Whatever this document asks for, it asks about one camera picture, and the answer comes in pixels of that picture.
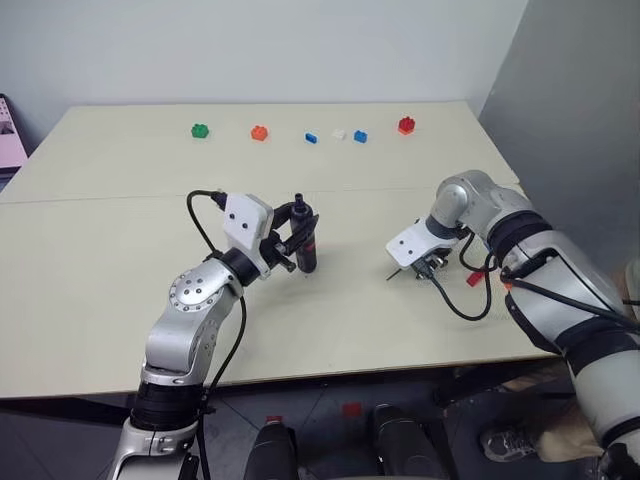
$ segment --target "red mark on floor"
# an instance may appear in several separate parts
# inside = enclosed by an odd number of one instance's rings
[[[343,417],[359,417],[361,415],[362,415],[362,404],[360,402],[342,404]]]

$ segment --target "person's leg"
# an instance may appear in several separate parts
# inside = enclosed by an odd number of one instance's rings
[[[567,377],[568,375],[569,368],[567,367],[567,364],[562,358],[558,357],[558,361],[552,365],[539,368],[528,375],[523,375],[521,377],[514,378],[513,380],[509,380],[508,382],[503,383],[502,386],[510,392],[522,392],[536,385],[552,382],[559,378]]]
[[[575,400],[538,432],[534,433],[534,446],[543,462],[566,462],[604,453]]]
[[[494,462],[513,462],[533,454],[543,462],[568,462],[603,453],[575,400],[555,415],[487,430],[480,443]]]

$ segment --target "silver robotic arm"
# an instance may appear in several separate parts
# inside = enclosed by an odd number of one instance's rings
[[[211,197],[225,211],[231,248],[171,284],[165,311],[147,340],[140,387],[109,479],[196,478],[198,458],[190,449],[206,409],[204,383],[222,322],[244,287],[268,278],[278,264],[295,269],[287,256],[296,253],[300,263],[301,255],[313,255],[315,267],[315,245],[301,247],[313,238],[318,216],[301,195],[275,210],[252,195],[212,192]],[[303,207],[304,218],[292,218]],[[292,219],[293,234],[282,241],[276,229]]]
[[[612,468],[627,475],[614,470],[612,478],[640,478],[640,337],[622,315],[615,286],[526,198],[480,171],[442,182],[430,215],[387,251],[401,269],[433,275],[467,229],[511,284],[505,301],[517,324],[536,346],[567,361],[596,438],[616,457]]]

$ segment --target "shoe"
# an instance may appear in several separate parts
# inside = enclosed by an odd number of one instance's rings
[[[487,430],[480,435],[480,444],[492,462],[515,462],[536,453],[527,433],[516,427]]]

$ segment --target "table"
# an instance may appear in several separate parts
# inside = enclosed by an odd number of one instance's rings
[[[395,130],[404,115],[417,122],[406,137]],[[212,134],[191,138],[193,123]],[[270,130],[264,143],[249,139],[256,124]],[[334,139],[335,128],[369,141]],[[385,281],[385,243],[428,211],[444,178],[470,168],[517,188],[463,102],[72,108],[0,194],[0,397],[137,388],[170,282],[207,254],[184,206],[195,188],[272,205],[302,191],[320,214],[317,271],[277,269],[248,288],[247,331],[223,384],[543,356],[510,320],[497,279],[492,312],[476,323],[409,272]],[[220,212],[206,200],[196,209],[224,246]],[[466,275],[452,260],[441,281],[479,311],[484,292]],[[238,326],[236,308],[211,376]]]

